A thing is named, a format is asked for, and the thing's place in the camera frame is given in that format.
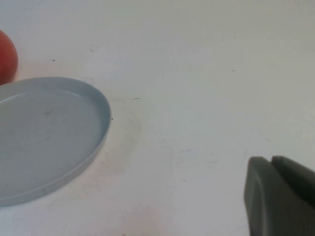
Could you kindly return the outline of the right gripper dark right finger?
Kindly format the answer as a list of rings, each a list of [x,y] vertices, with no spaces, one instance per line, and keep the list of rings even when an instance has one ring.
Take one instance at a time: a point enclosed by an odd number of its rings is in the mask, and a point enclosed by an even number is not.
[[[299,197],[315,196],[315,172],[284,156],[273,156],[272,165]]]

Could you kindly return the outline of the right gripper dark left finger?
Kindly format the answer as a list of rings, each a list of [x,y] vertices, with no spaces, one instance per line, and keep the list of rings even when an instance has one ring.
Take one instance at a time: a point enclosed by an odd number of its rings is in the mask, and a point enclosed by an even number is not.
[[[249,159],[244,203],[251,236],[315,234],[315,197],[299,197],[271,160]]]

